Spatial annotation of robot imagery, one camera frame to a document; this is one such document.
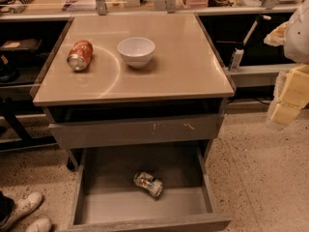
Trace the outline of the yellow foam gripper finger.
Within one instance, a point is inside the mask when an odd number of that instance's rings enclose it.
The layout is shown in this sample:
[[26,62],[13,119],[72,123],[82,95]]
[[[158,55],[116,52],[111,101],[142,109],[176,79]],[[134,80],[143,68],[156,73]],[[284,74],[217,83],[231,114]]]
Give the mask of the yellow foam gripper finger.
[[275,29],[273,29],[267,36],[264,38],[264,43],[271,46],[280,46],[285,44],[286,40],[286,28],[288,22],[283,22]]
[[288,126],[309,103],[309,65],[280,72],[276,78],[269,124]]

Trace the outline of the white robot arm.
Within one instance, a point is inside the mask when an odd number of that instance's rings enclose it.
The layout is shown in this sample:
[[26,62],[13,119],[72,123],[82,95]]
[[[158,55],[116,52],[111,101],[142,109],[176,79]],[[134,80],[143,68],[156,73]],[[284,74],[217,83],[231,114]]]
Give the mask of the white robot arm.
[[271,46],[284,46],[286,58],[299,63],[276,78],[267,125],[274,130],[287,127],[309,103],[309,0],[305,0],[287,22],[264,39]]

